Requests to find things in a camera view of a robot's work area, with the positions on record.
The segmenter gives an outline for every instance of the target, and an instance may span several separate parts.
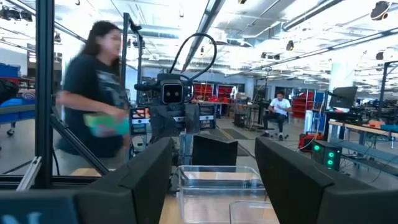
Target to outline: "ceiling pipe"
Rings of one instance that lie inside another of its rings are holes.
[[[264,10],[259,17],[265,15],[268,11],[270,11],[276,4],[278,4],[278,2],[280,2],[280,0],[276,0],[274,1],[274,3],[272,3],[266,10]],[[244,31],[246,31],[249,27],[252,27],[254,25],[254,23],[257,21],[258,19],[254,19],[250,24],[248,24],[243,30],[239,31],[238,34],[243,33]]]
[[[32,7],[28,6],[27,4],[21,2],[20,0],[6,0],[7,2],[31,13],[33,16],[36,16],[36,10],[33,9]],[[65,26],[61,25],[59,22],[54,21],[54,26],[56,29],[82,41],[82,42],[86,42],[86,39],[82,38],[81,36],[79,36],[78,34],[76,34],[75,32],[71,31],[70,29],[66,28]]]
[[[305,11],[299,16],[287,21],[276,24],[275,26],[266,28],[255,37],[245,38],[244,40],[253,46],[259,45],[266,40],[275,38],[281,32],[287,32],[297,25],[309,20],[310,18],[318,15],[319,13],[337,5],[344,0],[326,0],[318,3],[316,6]]]
[[[301,24],[304,21],[307,21],[311,19],[312,17],[318,15],[319,13],[337,5],[338,3],[341,3],[344,0],[324,0],[321,1],[319,4],[316,6],[312,7],[311,9],[305,11],[303,14],[296,16],[292,20],[284,23],[283,25],[283,30],[284,31],[289,31],[295,26]]]
[[[209,0],[205,12],[203,13],[201,21],[199,23],[197,32],[207,33],[209,31],[209,28],[211,27],[213,21],[216,19],[225,1],[226,0]],[[196,37],[193,40],[187,58],[185,59],[185,63],[182,67],[182,72],[184,72],[188,68],[189,63],[193,59],[193,56],[195,55],[196,51],[199,49],[202,40],[203,37]]]
[[[299,55],[299,56],[296,56],[296,57],[287,58],[287,59],[284,59],[284,60],[280,60],[278,62],[269,63],[267,65],[261,65],[261,66],[255,67],[255,68],[250,68],[246,72],[253,72],[253,71],[261,70],[263,68],[271,67],[271,66],[274,66],[274,65],[280,65],[280,64],[283,64],[283,63],[287,63],[287,62],[292,62],[294,60],[298,60],[298,59],[301,59],[301,58],[307,58],[307,57],[311,57],[311,56],[315,56],[315,55],[320,55],[320,54],[323,54],[323,53],[326,53],[326,52],[331,52],[331,51],[334,51],[334,50],[345,49],[347,47],[352,47],[354,45],[363,44],[363,43],[366,43],[366,42],[369,42],[369,41],[372,41],[372,40],[377,40],[377,39],[389,37],[389,36],[396,35],[396,34],[398,34],[398,27],[392,28],[392,29],[389,29],[389,30],[386,30],[386,31],[383,31],[383,32],[380,32],[380,33],[377,33],[377,34],[372,34],[372,35],[369,35],[369,36],[366,36],[366,37],[361,37],[361,38],[358,38],[358,39],[355,39],[355,40],[347,41],[347,42],[344,42],[344,43],[341,43],[341,44],[336,44],[336,45],[333,45],[333,46],[330,46],[330,47],[325,47],[323,49],[314,50],[313,52],[305,53],[305,54],[302,54],[302,55]],[[235,74],[232,74],[232,75],[240,75],[242,73],[243,72],[235,73]]]

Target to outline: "white wall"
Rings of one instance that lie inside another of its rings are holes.
[[[27,52],[17,47],[0,44],[0,62],[21,66],[21,75],[27,75]]]

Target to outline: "metal rod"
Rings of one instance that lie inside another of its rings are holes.
[[[38,14],[37,11],[39,11],[39,8],[37,7],[37,5],[38,5],[37,1],[36,1],[36,10],[33,9],[32,7],[28,6],[27,4],[23,3],[20,0],[6,0],[6,1],[11,3],[11,4],[13,4],[13,5],[15,5],[15,6],[17,6],[17,7],[19,7],[19,8],[21,8],[21,9],[23,9],[23,10],[25,10],[25,11],[27,11],[27,12],[29,12],[29,13],[31,13],[33,16],[36,16],[36,20],[37,20],[37,14]],[[68,35],[71,35],[72,37],[74,37],[74,38],[76,38],[76,39],[78,39],[78,40],[80,40],[82,42],[86,42],[86,39],[82,38],[81,36],[79,36],[75,32],[73,32],[70,29],[66,28],[65,26],[61,25],[59,22],[53,21],[53,24],[54,24],[53,26],[55,26],[56,29],[58,29],[58,30],[60,30],[60,31],[62,31],[62,32],[68,34]]]
[[[41,157],[34,157],[30,163],[27,171],[17,187],[17,191],[26,191],[32,187],[35,182],[37,173],[42,165]]]
[[[397,62],[398,61],[384,63],[383,78],[381,80],[381,88],[380,88],[379,108],[377,109],[377,118],[381,118],[381,111],[382,111],[383,100],[384,100],[384,90],[386,90],[386,80],[387,80],[387,76],[388,76],[387,69],[390,67],[391,63],[397,63]]]
[[[137,64],[137,84],[142,83],[142,48],[143,48],[143,39],[141,35],[137,35],[138,39],[138,64]],[[136,102],[139,102],[139,91],[136,93]]]
[[[130,15],[128,13],[123,13],[123,44],[122,44],[122,66],[120,72],[120,85],[121,89],[126,88],[126,64],[127,64],[127,33],[129,29],[129,19]]]
[[[36,107],[35,107],[35,156],[42,158],[42,165],[35,182],[37,188],[50,187],[52,177],[52,74],[54,60],[54,0],[36,1]]]
[[[58,120],[54,114],[49,116],[52,127],[66,140],[80,156],[83,157],[101,175],[109,173],[104,164],[69,130],[68,126]]]

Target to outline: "graphic print on t-shirt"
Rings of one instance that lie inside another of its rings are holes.
[[[104,91],[105,97],[109,98],[118,108],[124,108],[124,98],[121,95],[120,84],[116,75],[97,70],[97,77],[100,90]]]

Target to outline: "man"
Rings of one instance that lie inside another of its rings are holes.
[[[285,99],[285,93],[283,91],[277,93],[276,98],[269,104],[268,110],[270,113],[264,115],[262,118],[264,121],[264,129],[266,130],[262,137],[269,137],[268,121],[270,119],[276,119],[279,128],[279,140],[283,141],[284,121],[287,119],[287,113],[292,111],[290,102]]]

